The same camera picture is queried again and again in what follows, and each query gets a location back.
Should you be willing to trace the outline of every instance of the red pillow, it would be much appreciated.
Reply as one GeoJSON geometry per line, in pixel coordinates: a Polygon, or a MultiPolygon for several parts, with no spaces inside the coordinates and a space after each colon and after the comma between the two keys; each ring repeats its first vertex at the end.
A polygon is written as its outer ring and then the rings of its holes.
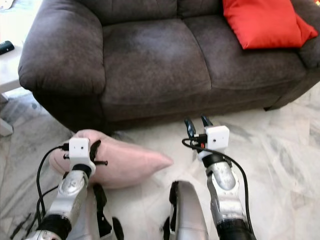
{"type": "Polygon", "coordinates": [[[223,0],[223,14],[243,49],[301,48],[318,36],[290,0],[223,0]]]}

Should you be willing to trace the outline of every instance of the sofa backrest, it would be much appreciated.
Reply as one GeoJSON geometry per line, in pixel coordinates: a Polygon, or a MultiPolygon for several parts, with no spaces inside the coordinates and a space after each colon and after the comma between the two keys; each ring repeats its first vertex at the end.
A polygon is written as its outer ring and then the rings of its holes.
{"type": "Polygon", "coordinates": [[[177,0],[77,0],[89,8],[102,25],[177,17],[177,0]]]}
{"type": "Polygon", "coordinates": [[[217,14],[222,0],[76,0],[89,8],[102,25],[131,21],[188,18],[217,14]]]}
{"type": "Polygon", "coordinates": [[[177,0],[180,18],[213,15],[223,12],[222,0],[177,0]]]}

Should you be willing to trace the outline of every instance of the sofa armrest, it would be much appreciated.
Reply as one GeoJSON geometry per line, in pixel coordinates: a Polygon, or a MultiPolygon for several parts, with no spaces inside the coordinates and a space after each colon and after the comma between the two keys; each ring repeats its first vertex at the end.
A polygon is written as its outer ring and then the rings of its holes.
{"type": "Polygon", "coordinates": [[[34,93],[100,94],[105,87],[103,33],[98,18],[75,0],[44,0],[18,67],[34,93]]]}
{"type": "MultiPolygon", "coordinates": [[[[320,34],[320,7],[313,0],[291,0],[294,10],[320,34]]],[[[298,51],[307,68],[320,68],[320,35],[308,40],[298,51]]]]}

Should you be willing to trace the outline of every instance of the white tile floor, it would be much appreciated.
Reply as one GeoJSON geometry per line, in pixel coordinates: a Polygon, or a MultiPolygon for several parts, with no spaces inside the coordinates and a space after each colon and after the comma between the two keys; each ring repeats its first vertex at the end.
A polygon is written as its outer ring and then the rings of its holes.
{"type": "MultiPolygon", "coordinates": [[[[316,240],[320,236],[320,84],[287,106],[265,112],[255,109],[210,117],[230,128],[227,154],[244,168],[249,184],[252,225],[258,240],[316,240]]],[[[14,126],[12,136],[0,139],[0,239],[23,238],[35,212],[35,173],[44,153],[70,137],[32,95],[17,97],[1,117],[14,126]]],[[[201,120],[194,119],[198,130],[201,120]]],[[[169,214],[169,190],[177,179],[191,182],[198,193],[210,239],[217,240],[210,212],[205,169],[193,152],[181,144],[183,121],[121,132],[122,139],[162,152],[174,164],[142,184],[108,190],[113,215],[126,239],[160,240],[160,228],[169,214]]],[[[59,182],[44,166],[43,189],[59,182]]],[[[54,194],[46,199],[46,204],[54,194]]]]}

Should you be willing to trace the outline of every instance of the table leg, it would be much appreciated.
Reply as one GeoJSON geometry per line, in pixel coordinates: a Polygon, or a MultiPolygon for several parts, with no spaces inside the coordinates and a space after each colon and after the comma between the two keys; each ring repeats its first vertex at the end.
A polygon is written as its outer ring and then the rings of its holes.
{"type": "Polygon", "coordinates": [[[14,133],[14,129],[12,126],[0,118],[0,135],[5,137],[14,133]]]}
{"type": "Polygon", "coordinates": [[[4,93],[1,93],[0,94],[0,103],[6,103],[6,102],[8,102],[8,97],[7,97],[7,95],[6,94],[4,94],[4,93]]]}

